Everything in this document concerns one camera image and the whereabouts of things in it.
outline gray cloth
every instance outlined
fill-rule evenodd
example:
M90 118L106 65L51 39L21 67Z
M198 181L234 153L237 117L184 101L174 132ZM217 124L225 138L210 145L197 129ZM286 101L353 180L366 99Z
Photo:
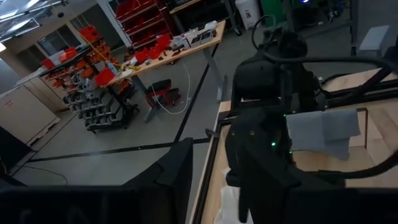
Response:
M293 151L324 152L349 158L349 138L360 134L356 110L314 111L288 115Z

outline red stool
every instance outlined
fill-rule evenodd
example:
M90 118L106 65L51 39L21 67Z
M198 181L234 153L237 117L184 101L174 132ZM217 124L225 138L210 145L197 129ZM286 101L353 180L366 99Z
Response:
M171 86L172 86L171 79L166 79L166 80L162 80L159 82L155 82L151 86L149 86L146 91L146 99L147 99L148 105L150 107L154 107L155 105L153 105L150 102L150 98L161 96L159 98L160 103L165 104L165 105L173 105L174 106L175 102L181 96L180 96L180 90L178 88L170 89Z

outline concrete floor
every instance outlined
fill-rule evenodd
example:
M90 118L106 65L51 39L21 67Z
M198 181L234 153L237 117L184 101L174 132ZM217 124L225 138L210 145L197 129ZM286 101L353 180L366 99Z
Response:
M377 4L372 0L362 0L359 6L359 41L362 41L369 28L381 25L390 25L391 30L386 38L386 45L393 45L398 34L398 14L389 13L389 9L398 7L397 1L382 0ZM255 53L250 41L250 31L240 37L234 32L227 32L215 53L215 60L222 75L229 78L228 94L231 92L231 80L236 66ZM261 39L261 32L257 32L256 39ZM348 56L349 30L341 29L332 33L307 39L308 56ZM182 98L180 104L169 108L170 111L180 111L192 97L199 79L205 69L206 60L201 52L179 60L175 65L163 66L147 74L142 74L144 84L165 78L172 79L172 85L180 88ZM347 63L311 64L305 65L317 76L327 77L335 73L360 72L372 68L369 65L353 65ZM188 93L188 77L191 79L191 88ZM182 139L205 138L205 128L212 128L218 111L216 102L216 85L208 72L193 110L183 130ZM144 98L136 94L132 101L139 104L141 112L129 125L127 130L117 129L93 134L85 130L83 121L77 117L58 131L45 144L37 149L33 159L64 156L82 152L98 152L121 147L145 146L172 142L180 127L185 113L170 115L159 111L149 123L143 119L148 108ZM194 146L194 168L192 195L196 192L199 178L204 165L208 144ZM150 149L144 151L124 152L100 156L86 156L71 159L52 161L29 162L26 165L48 169L63 174L68 178L69 185L121 185L133 178L146 167L167 152L168 148ZM64 180L52 174L22 168L14 178L28 185L63 185Z

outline wooden table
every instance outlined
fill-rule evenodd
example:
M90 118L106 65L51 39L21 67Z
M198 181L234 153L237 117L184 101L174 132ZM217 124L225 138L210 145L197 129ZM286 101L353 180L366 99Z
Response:
M346 77L332 80L325 89L328 91L342 90L345 88L356 87L364 83L369 77L373 76L377 70L355 73ZM396 75L389 75L385 80L397 78ZM219 113L229 111L230 101L220 104ZM345 108L366 108L367 111L358 112L359 126L361 135L350 139L348 161L341 161L326 154L301 151L294 152L294 160L302 170L341 170L355 171L366 169L387 159L396 149L398 149L398 98L362 103L358 105L345 106ZM224 140L228 133L229 126L221 129L220 140L215 154L213 170L211 172L208 193L205 206L201 215L201 223L213 223L221 206L221 189L226 185L222 170L228 167L226 159ZM210 147L205 164L210 159ZM199 193L203 184L206 165L203 168L197 196L193 206L190 222L198 206ZM398 187L398 167L388 172L367 179L347 180L348 187Z
M214 46L216 44L219 44L222 40L223 40L223 35L224 35L224 30L225 30L225 21L221 21L219 23L217 23L217 36L214 37L211 41L205 43L205 44L201 44L199 46L196 47L192 47L190 49L187 50L183 50L181 51L178 55L173 56L174 52L171 50L166 50L165 53L167 56L165 56L164 54L161 55L161 57L163 58L163 60L153 60L150 64L146 65L146 64L142 64L140 65L140 70L138 71L132 71L131 73L128 74L124 74L113 78L108 85L112 85L114 83L117 82L121 82L126 78L131 78L132 81L134 82L135 86L137 86L137 89L144 95L144 97L146 96L146 91L147 91L147 87L145 87L145 85L142 83L141 79L139 78L138 74L144 74L145 72L148 72L149 70L153 69L153 68L157 68L161 65L165 65L168 64L178 58L182 58L184 56L193 54L199 50L202 50L203 53L205 54L205 57L207 59L207 62L209 64L209 67L212 71L212 74L217 82L218 85L218 92L217 92L217 100L221 101L224 95L224 91L226 89L226 85L227 85L227 78L226 76L221 76L220 71L218 70L217 66L216 66L216 62L214 61L214 58L211 56L211 52L210 52L210 47ZM152 105L156 105L157 102L155 102L152 98L149 98L149 101ZM151 117L153 117L155 111L156 111L157 107L153 107L149 109L149 112L145 118L145 121L148 122Z
M183 10L183 9L193 5L193 4L196 4L196 3L200 2L200 1L202 1L202 0L191 0L189 2L186 2L186 3L184 3L184 4L180 5L180 6L175 7L174 9L170 10L169 13L170 13L170 15L172 15L172 18L173 18L175 24L177 25L178 30L181 33L184 33L186 30L184 29L184 26L181 24L180 19L178 18L177 12L181 11L181 10ZM231 21L232 28L234 29L236 34L241 35L242 34L241 31L239 31L238 26L236 25L234 13L232 11L232 7L231 7L231 2L230 1L232 1L232 0L224 0L225 8L226 8L226 10L228 12L228 17L229 17L229 19Z

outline white cable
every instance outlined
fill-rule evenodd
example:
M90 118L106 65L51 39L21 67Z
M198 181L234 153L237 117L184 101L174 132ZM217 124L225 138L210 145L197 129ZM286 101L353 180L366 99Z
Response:
M189 72L188 72L187 67L185 66L185 63L182 63L182 65L184 66L185 71L187 72L187 75L188 75L188 92L187 92L187 101L185 102L184 109L182 109L181 111L179 111L179 112L170 112L168 109L164 108L164 106L159 102L158 97L156 96L156 92L154 90L154 87L152 85L150 85L152 87L152 91L154 92L155 99L156 99L157 103L159 104L159 106L161 108L163 108L163 110L168 112L168 114L171 114L171 115L176 115L176 114L183 113L188 107L189 91L191 89L191 76L189 75Z

